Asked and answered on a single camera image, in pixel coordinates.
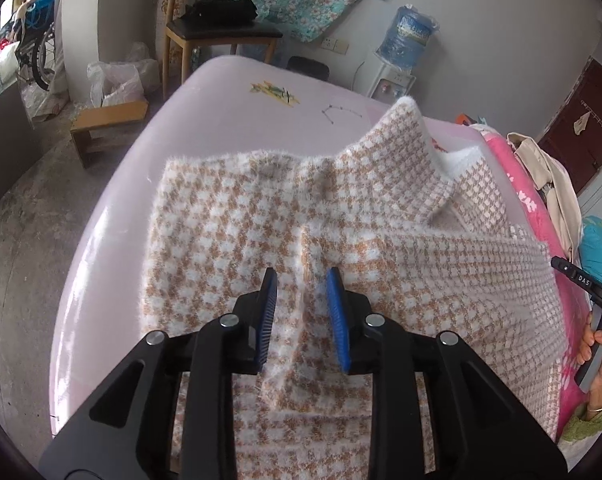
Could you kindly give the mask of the person's right hand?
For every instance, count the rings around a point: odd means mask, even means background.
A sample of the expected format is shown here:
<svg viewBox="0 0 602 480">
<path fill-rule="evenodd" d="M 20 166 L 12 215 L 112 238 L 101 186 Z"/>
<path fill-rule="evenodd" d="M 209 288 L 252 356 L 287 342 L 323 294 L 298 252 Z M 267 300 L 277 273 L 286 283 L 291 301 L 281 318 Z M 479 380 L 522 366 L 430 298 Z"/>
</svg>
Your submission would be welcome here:
<svg viewBox="0 0 602 480">
<path fill-rule="evenodd" d="M 588 316 L 586 326 L 582 333 L 582 338 L 579 344 L 577 362 L 579 365 L 584 364 L 592 358 L 594 344 L 599 344 L 602 347 L 602 330 L 594 332 L 591 327 L 592 315 Z M 596 376 L 593 379 L 590 387 L 588 405 L 586 406 L 586 414 L 584 418 L 590 420 L 602 413 L 602 362 Z"/>
</svg>

